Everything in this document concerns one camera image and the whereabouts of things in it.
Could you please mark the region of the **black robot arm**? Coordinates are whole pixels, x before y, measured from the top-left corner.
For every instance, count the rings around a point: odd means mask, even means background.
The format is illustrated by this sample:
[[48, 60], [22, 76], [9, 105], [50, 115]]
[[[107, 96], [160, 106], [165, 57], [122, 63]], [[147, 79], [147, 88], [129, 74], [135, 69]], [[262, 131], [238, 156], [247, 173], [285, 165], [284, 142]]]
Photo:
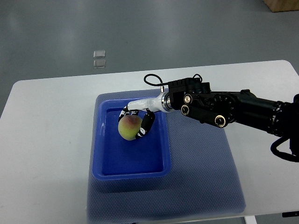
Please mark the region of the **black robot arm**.
[[167, 82], [168, 92], [153, 99], [154, 109], [164, 112], [180, 110], [184, 116], [219, 128], [237, 122], [279, 139], [271, 152], [286, 161], [299, 161], [299, 96], [293, 102], [272, 101], [256, 97], [250, 90], [211, 91], [210, 83], [199, 74]]

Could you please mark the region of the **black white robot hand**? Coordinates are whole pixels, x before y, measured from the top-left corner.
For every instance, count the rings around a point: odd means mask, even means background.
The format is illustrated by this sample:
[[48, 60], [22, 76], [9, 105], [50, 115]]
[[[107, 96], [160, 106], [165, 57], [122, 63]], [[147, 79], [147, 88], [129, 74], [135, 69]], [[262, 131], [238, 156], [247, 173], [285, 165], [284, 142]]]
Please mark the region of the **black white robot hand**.
[[121, 111], [118, 122], [127, 115], [137, 115], [142, 119], [141, 127], [135, 139], [149, 133], [155, 121], [156, 112], [172, 112], [169, 95], [162, 92], [156, 98], [146, 98], [129, 102]]

